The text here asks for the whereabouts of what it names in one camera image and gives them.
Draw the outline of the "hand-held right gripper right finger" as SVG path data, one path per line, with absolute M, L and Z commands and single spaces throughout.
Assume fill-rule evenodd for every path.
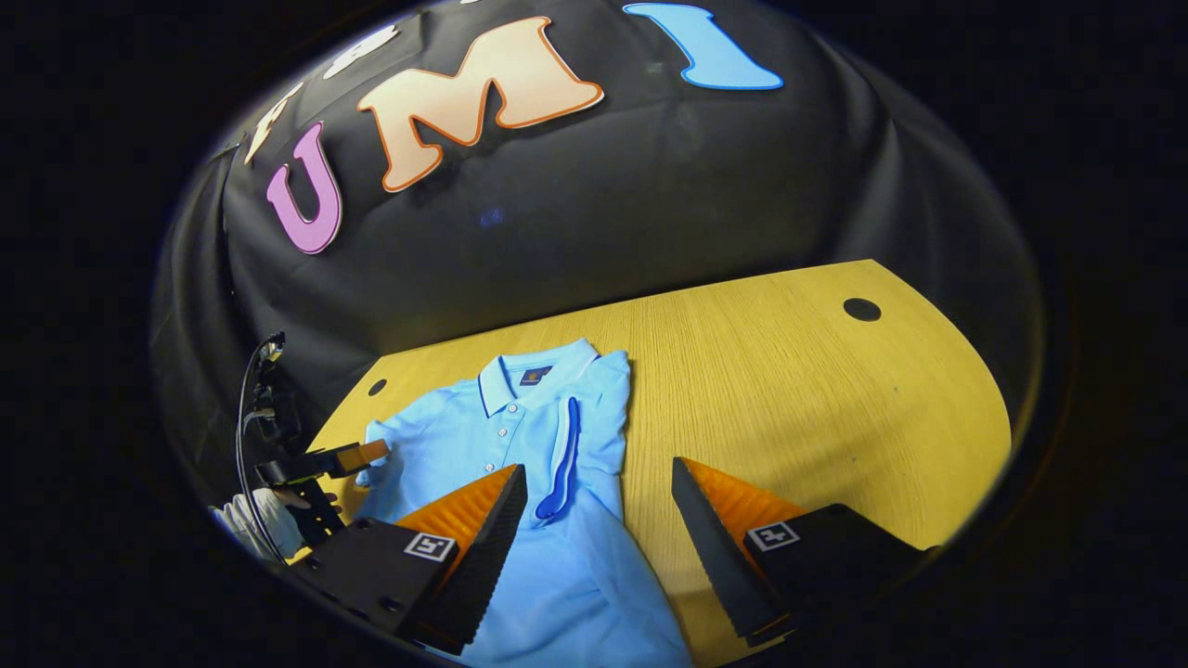
M 933 557 L 849 505 L 805 510 L 688 456 L 672 460 L 671 494 L 718 604 L 751 647 L 848 619 Z

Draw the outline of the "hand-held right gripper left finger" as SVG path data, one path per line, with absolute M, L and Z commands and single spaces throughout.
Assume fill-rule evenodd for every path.
M 379 634 L 459 655 L 478 634 L 527 503 L 512 465 L 403 519 L 354 519 L 293 562 L 316 595 Z

